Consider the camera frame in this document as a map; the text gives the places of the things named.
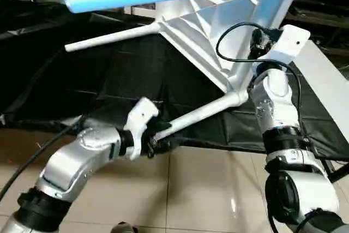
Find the silver robotic arm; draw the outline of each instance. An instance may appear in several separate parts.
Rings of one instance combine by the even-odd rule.
[[[122,130],[83,130],[76,140],[52,155],[35,187],[19,197],[20,209],[1,232],[58,232],[71,204],[97,170],[119,158],[135,159],[141,155],[147,123],[158,113],[150,100],[142,98],[128,114]]]
[[[265,193],[274,233],[273,217],[293,232],[349,232],[335,189],[303,136],[286,73],[265,62],[256,69],[251,97],[267,151]]]

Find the black cloth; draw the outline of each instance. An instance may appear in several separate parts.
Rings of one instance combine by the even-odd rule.
[[[152,21],[111,12],[71,14],[50,3],[0,2],[1,93],[4,127],[56,132],[89,111],[94,124],[125,124],[141,97],[170,121],[223,96],[160,35],[67,53],[64,44]],[[304,124],[320,157],[349,158],[340,130],[300,76]],[[297,89],[290,75],[293,98]],[[175,134],[182,145],[264,153],[254,106],[225,110]]]

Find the reflective floor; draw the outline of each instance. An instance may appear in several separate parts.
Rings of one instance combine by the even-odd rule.
[[[50,135],[0,130],[0,185]],[[67,143],[64,138],[59,144]],[[15,182],[0,204],[0,225],[17,209],[51,152]],[[93,176],[60,232],[110,232],[119,222],[140,233],[271,233],[266,215],[264,155],[180,147],[171,154],[120,160]],[[349,222],[349,177],[335,184]],[[279,223],[280,233],[291,232]]]

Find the black cable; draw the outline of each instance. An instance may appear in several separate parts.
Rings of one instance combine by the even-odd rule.
[[[55,135],[53,138],[48,140],[35,154],[33,154],[25,163],[23,163],[16,172],[11,176],[8,182],[0,191],[0,201],[4,198],[6,192],[9,190],[13,182],[21,175],[21,173],[32,163],[34,162],[43,152],[45,152],[54,142],[56,142],[59,138],[64,136],[67,132],[72,130],[74,127],[78,126],[83,120],[83,116],[73,125],[64,128],[61,132]]]
[[[273,215],[272,215],[272,213],[270,212],[269,209],[268,209],[268,220],[269,220],[270,227],[273,230],[273,233],[279,233],[278,229],[276,228],[276,225],[275,225],[275,222],[274,222],[274,219],[273,219]]]
[[[305,128],[303,125],[303,115],[302,115],[302,87],[300,85],[300,80],[299,80],[297,73],[288,64],[286,64],[284,62],[277,61],[277,60],[273,60],[273,59],[234,59],[234,58],[226,57],[219,52],[219,44],[225,38],[225,36],[227,34],[229,34],[229,32],[231,32],[232,30],[234,30],[238,27],[241,27],[241,26],[256,27],[256,28],[260,29],[264,34],[268,35],[272,41],[277,41],[277,39],[281,35],[281,32],[278,29],[267,29],[267,28],[262,27],[261,25],[253,23],[253,22],[241,22],[241,23],[238,23],[238,24],[231,26],[220,36],[220,38],[218,39],[218,42],[216,44],[217,55],[219,57],[223,58],[224,60],[231,61],[231,62],[238,62],[238,63],[254,63],[254,62],[263,62],[264,63],[264,62],[267,62],[267,63],[277,64],[277,65],[280,65],[280,66],[288,69],[292,73],[294,78],[296,79],[297,89],[298,89],[298,99],[297,99],[298,122],[299,122],[300,129],[301,129],[303,135],[306,136],[306,131],[305,131]]]

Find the white floor tile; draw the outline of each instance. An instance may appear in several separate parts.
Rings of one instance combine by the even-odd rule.
[[[168,155],[117,161],[95,174],[67,220],[164,228]]]
[[[219,233],[217,231],[200,231],[189,229],[166,229],[166,233]]]
[[[270,233],[250,155],[176,149],[170,158],[167,228]]]

